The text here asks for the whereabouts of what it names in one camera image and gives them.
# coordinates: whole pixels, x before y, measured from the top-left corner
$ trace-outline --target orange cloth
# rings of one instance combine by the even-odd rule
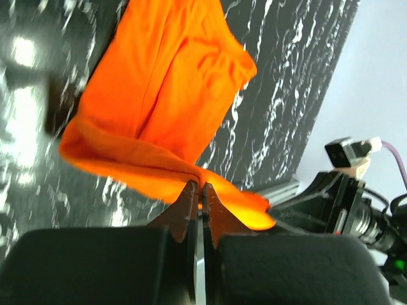
[[[268,229],[275,223],[264,198],[195,166],[236,92],[255,74],[219,0],[131,0],[60,154],[167,203],[189,180],[201,188],[211,183],[244,224]]]

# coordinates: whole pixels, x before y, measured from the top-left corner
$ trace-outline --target black marble table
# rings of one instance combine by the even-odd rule
[[[260,190],[296,171],[358,0],[222,4],[258,75],[236,95],[199,165]],[[29,230],[137,225],[165,209],[57,154],[125,7],[120,0],[0,1],[0,257]]]

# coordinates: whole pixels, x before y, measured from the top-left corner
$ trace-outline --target green light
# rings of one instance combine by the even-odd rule
[[[401,271],[404,271],[406,269],[406,262],[399,259],[394,262],[394,267],[398,268]]]

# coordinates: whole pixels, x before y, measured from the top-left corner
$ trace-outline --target folded cloth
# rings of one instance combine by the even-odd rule
[[[213,184],[252,229],[267,200],[195,165],[236,92],[256,74],[219,0],[131,0],[68,124],[60,155],[150,198],[174,202],[189,180]]]

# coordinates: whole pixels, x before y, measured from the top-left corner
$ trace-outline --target orange shirt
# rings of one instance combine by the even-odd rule
[[[275,223],[267,200],[195,165],[256,66],[219,0],[131,0],[60,144],[70,164],[174,202],[211,183],[252,229]]]

